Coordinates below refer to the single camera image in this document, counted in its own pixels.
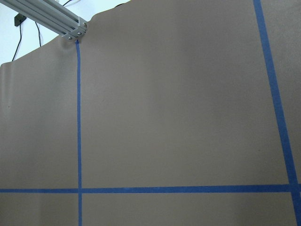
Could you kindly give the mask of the aluminium frame post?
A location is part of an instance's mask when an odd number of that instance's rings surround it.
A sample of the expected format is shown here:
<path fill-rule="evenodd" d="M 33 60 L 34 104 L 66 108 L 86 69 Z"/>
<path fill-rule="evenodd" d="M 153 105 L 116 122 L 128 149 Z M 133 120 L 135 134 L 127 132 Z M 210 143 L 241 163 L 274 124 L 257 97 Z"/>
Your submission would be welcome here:
<path fill-rule="evenodd" d="M 52 30 L 67 40 L 87 31 L 88 22 L 55 0 L 2 0 L 1 4 Z"/>

